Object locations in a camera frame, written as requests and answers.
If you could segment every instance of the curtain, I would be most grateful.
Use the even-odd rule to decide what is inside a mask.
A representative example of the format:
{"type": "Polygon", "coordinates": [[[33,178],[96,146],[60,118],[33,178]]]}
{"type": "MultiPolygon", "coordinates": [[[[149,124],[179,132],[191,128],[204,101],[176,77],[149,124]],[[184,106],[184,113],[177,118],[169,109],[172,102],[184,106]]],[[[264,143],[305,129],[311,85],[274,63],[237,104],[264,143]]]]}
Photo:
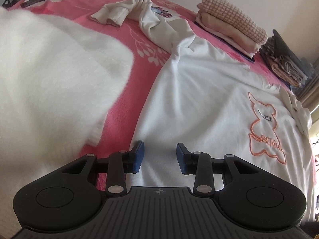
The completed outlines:
{"type": "Polygon", "coordinates": [[[317,75],[297,94],[302,106],[308,108],[310,112],[313,112],[319,106],[319,58],[314,63],[314,69],[317,75]]]}

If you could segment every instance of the white fur fabric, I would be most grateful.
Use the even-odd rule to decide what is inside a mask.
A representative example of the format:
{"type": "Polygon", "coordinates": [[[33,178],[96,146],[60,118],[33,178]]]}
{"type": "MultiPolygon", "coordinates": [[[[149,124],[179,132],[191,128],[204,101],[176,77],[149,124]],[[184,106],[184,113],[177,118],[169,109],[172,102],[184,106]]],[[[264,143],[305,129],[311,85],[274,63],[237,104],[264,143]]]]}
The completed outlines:
{"type": "Polygon", "coordinates": [[[0,8],[0,40],[0,235],[10,238],[20,229],[15,193],[99,134],[133,54],[115,38],[23,10],[0,8]]]}

